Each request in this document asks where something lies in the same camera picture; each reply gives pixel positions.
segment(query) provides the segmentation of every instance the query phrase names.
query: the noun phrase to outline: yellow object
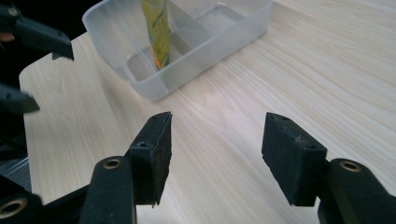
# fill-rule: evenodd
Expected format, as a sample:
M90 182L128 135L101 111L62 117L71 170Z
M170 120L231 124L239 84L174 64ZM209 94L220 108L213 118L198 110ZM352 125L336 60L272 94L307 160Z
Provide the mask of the yellow object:
M148 26L148 38L157 69L169 64L169 26L167 0L142 0Z

